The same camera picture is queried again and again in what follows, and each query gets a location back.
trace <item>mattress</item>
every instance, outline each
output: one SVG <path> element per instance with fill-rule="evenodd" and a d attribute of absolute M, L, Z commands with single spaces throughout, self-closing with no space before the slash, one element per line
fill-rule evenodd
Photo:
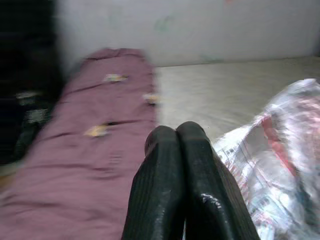
<path fill-rule="evenodd" d="M 125 77 L 109 80 L 115 75 Z M 88 56 L 2 196 L 0 239 L 120 239 L 156 124 L 143 98 L 153 92 L 153 69 L 139 50 Z M 101 126 L 103 136 L 88 134 Z"/>

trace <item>white wall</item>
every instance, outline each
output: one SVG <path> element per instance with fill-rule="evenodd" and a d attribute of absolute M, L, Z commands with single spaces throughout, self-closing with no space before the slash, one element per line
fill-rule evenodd
<path fill-rule="evenodd" d="M 59 0 L 65 69 L 100 48 L 144 49 L 157 66 L 307 56 L 320 0 Z"/>

